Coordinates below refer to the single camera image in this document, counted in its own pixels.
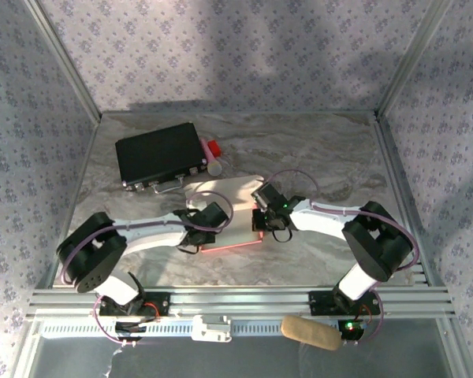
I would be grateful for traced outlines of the white plastic clip bracket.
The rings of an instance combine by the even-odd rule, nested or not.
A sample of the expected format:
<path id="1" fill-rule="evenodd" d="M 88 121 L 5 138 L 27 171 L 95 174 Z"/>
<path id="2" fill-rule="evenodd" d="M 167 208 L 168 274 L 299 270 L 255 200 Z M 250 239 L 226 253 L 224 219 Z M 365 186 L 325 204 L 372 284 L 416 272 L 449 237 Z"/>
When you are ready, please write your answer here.
<path id="1" fill-rule="evenodd" d="M 229 343 L 232 340 L 232 319 L 226 315 L 195 315 L 191 338 L 199 342 Z"/>

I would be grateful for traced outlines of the small circuit board with LED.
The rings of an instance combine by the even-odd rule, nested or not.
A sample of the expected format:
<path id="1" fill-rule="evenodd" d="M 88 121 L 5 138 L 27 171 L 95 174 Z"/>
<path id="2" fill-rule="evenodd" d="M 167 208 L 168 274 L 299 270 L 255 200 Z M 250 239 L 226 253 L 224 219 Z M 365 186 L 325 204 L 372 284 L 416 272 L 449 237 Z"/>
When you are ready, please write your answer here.
<path id="1" fill-rule="evenodd" d="M 367 328 L 367 323 L 360 320 L 343 320 L 338 321 L 337 324 L 341 339 L 346 342 L 359 342 Z"/>

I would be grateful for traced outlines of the tan foam roll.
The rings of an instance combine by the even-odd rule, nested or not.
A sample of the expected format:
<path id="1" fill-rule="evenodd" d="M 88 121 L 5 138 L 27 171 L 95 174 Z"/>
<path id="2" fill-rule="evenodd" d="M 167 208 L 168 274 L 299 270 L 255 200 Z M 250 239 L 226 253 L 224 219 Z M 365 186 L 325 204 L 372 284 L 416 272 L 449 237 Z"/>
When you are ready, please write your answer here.
<path id="1" fill-rule="evenodd" d="M 342 345 L 341 333 L 336 328 L 292 315 L 282 319 L 281 334 L 288 339 L 323 350 L 335 351 Z"/>

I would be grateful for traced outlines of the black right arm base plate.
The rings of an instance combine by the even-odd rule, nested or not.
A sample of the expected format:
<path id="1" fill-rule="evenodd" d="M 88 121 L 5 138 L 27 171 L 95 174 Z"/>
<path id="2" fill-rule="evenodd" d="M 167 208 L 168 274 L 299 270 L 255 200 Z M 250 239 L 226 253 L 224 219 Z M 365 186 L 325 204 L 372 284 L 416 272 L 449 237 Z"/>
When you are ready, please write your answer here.
<path id="1" fill-rule="evenodd" d="M 363 311 L 371 315 L 381 314 L 378 299 L 371 292 L 352 300 L 335 291 L 310 291 L 308 305 L 312 316 L 356 316 Z"/>

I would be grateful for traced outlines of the aluminium side floor rail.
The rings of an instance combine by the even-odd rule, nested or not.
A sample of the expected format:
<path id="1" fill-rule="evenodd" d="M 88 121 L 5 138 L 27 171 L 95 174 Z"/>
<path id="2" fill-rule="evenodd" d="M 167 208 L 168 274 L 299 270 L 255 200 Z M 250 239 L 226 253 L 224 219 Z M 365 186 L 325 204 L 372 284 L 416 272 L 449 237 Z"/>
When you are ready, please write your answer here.
<path id="1" fill-rule="evenodd" d="M 91 156 L 91 149 L 94 145 L 95 141 L 95 136 L 98 131 L 99 125 L 101 124 L 102 118 L 100 117 L 94 124 L 93 128 L 91 130 L 90 137 L 88 139 L 88 143 L 86 145 L 86 148 L 84 150 L 84 155 L 83 155 L 83 160 L 81 163 L 81 166 L 77 169 L 76 173 L 76 182 L 73 187 L 73 190 L 71 192 L 70 196 L 70 202 L 69 202 L 69 207 L 66 213 L 66 217 L 64 219 L 63 225 L 61 227 L 60 235 L 56 239 L 56 243 L 54 244 L 54 252 L 51 256 L 50 263 L 47 266 L 47 270 L 43 274 L 41 280 L 39 283 L 35 286 L 36 290 L 40 289 L 51 289 L 54 285 L 54 281 L 56 280 L 56 277 L 58 276 L 57 271 L 58 271 L 58 256 L 56 253 L 56 250 L 58 248 L 58 245 L 65 239 L 65 237 L 69 234 L 69 226 L 71 225 L 71 221 L 73 218 L 73 214 L 76 208 L 77 204 L 77 199 L 78 195 L 80 193 L 80 189 L 84 180 L 84 175 L 86 173 L 86 169 L 88 166 L 88 161 L 89 157 Z"/>
<path id="2" fill-rule="evenodd" d="M 401 220 L 413 233 L 419 244 L 420 257 L 418 264 L 422 266 L 427 289 L 443 288 L 439 273 L 430 263 L 430 253 L 424 245 L 424 231 L 415 207 L 415 199 L 409 186 L 404 167 L 397 150 L 396 143 L 386 120 L 377 119 L 374 125 L 379 150 L 390 178 L 390 186 L 397 200 Z M 456 312 L 443 313 L 434 319 L 434 337 L 439 342 L 441 365 L 447 369 L 450 378 L 473 378 L 473 363 L 460 329 Z"/>

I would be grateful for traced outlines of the aluminium corner post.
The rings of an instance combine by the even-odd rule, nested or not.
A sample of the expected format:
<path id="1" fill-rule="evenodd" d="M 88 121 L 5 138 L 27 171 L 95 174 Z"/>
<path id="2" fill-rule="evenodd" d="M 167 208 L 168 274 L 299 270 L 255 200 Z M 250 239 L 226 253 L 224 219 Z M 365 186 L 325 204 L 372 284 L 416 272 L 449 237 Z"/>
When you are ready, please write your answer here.
<path id="1" fill-rule="evenodd" d="M 413 70 L 419 63 L 424 51 L 441 25 L 441 21 L 452 5 L 453 0 L 430 0 L 416 33 L 401 58 L 389 85 L 375 108 L 377 120 L 386 117 L 393 108 Z"/>
<path id="2" fill-rule="evenodd" d="M 88 116 L 96 123 L 101 121 L 102 114 L 95 104 L 88 87 L 77 71 L 76 65 L 69 55 L 54 23 L 50 20 L 40 0 L 21 0 L 31 14 L 51 53 L 63 71 L 69 84 L 84 107 Z"/>

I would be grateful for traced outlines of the pink toy microphone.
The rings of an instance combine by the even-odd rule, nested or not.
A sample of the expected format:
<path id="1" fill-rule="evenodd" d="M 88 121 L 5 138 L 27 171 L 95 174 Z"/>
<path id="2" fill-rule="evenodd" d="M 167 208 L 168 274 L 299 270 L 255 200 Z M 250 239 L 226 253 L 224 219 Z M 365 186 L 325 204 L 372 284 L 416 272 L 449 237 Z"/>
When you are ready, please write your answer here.
<path id="1" fill-rule="evenodd" d="M 220 176 L 222 174 L 222 165 L 212 154 L 210 147 L 207 144 L 207 141 L 203 138 L 200 138 L 199 141 L 206 156 L 208 173 L 211 176 Z"/>

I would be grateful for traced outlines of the pink and white paper box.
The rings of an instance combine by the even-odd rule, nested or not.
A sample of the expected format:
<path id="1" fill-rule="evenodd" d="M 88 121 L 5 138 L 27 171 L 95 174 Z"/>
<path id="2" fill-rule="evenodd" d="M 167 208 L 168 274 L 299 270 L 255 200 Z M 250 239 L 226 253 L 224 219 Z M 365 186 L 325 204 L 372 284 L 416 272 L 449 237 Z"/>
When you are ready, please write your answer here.
<path id="1" fill-rule="evenodd" d="M 242 176 L 190 183 L 184 188 L 190 208 L 204 209 L 211 202 L 216 202 L 228 213 L 229 205 L 220 195 L 224 195 L 233 207 L 231 223 L 216 236 L 214 243 L 201 247 L 203 253 L 249 246 L 263 241 L 263 233 L 254 232 L 251 227 L 251 213 L 255 208 L 251 193 L 263 183 L 262 180 L 263 178 L 257 175 Z"/>

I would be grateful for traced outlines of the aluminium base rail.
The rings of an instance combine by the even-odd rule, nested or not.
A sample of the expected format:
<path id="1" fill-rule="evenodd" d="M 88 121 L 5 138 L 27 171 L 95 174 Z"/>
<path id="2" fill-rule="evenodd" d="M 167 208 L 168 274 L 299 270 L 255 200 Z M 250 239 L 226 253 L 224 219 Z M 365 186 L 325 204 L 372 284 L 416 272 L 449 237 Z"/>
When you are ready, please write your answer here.
<path id="1" fill-rule="evenodd" d="M 310 291 L 330 291 L 327 287 L 152 287 L 146 291 L 169 292 L 167 319 L 190 319 L 195 315 L 226 315 L 237 320 L 280 319 L 285 315 L 318 319 L 351 319 L 355 316 L 312 316 L 308 305 Z M 373 294 L 381 314 L 395 319 L 435 319 L 454 310 L 445 287 L 379 287 Z M 358 314 L 377 319 L 379 315 Z"/>

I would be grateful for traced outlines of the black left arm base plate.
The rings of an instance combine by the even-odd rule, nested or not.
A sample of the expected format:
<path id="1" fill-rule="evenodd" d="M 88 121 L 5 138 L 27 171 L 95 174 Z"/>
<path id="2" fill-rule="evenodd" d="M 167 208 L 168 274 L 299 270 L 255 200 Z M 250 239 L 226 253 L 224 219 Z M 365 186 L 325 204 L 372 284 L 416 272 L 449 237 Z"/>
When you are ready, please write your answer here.
<path id="1" fill-rule="evenodd" d="M 169 304 L 169 292 L 146 291 L 126 305 L 119 305 L 114 300 L 104 297 L 99 305 L 99 314 L 108 317 L 163 317 L 169 312 Z"/>

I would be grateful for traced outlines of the aluminium rear floor rail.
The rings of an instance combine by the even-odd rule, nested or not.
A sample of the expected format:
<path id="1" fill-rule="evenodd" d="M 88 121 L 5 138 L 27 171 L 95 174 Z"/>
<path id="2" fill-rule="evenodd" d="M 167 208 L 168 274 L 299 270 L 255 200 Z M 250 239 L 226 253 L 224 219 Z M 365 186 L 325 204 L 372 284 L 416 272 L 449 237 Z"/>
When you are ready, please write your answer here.
<path id="1" fill-rule="evenodd" d="M 273 114 L 286 114 L 286 115 L 297 115 L 297 114 L 337 114 L 342 115 L 343 117 L 347 116 L 369 116 L 374 117 L 377 112 L 374 109 L 318 109 L 318 110 L 296 110 L 296 111 L 286 111 L 286 110 L 250 110 L 250 111 L 229 111 L 229 110 L 216 110 L 216 111 L 147 111 L 147 110 L 116 110 L 116 111 L 105 111 L 102 113 L 102 116 L 128 116 L 128 115 L 140 115 L 140 116 L 166 116 L 166 115 L 215 115 L 215 114 L 224 114 L 224 115 L 273 115 Z"/>

